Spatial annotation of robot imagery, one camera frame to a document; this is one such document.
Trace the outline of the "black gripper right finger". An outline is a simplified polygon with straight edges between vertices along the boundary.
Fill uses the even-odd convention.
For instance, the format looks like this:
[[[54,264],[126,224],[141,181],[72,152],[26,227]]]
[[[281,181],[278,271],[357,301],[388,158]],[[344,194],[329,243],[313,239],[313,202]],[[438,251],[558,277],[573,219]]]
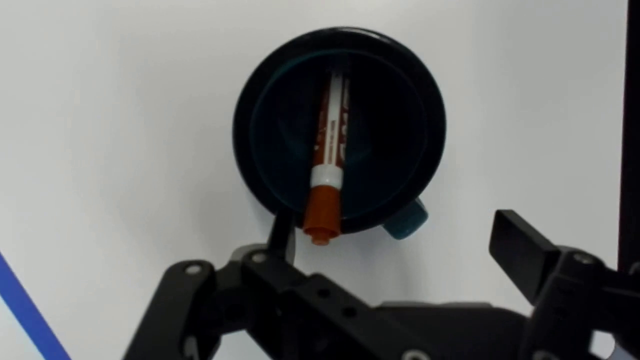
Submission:
[[[580,249],[556,246],[515,211],[497,211],[490,256],[532,304],[523,360],[599,360],[592,335],[608,333],[640,358],[640,279]]]

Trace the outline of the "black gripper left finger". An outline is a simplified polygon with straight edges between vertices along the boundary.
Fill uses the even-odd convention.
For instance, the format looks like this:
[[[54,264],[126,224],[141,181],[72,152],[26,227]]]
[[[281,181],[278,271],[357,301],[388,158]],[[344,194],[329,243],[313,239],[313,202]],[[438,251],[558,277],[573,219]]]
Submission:
[[[172,264],[124,360],[213,360],[223,339],[247,333],[272,360],[374,360],[364,304],[295,268],[295,219],[278,214],[265,244],[238,249],[217,271]]]

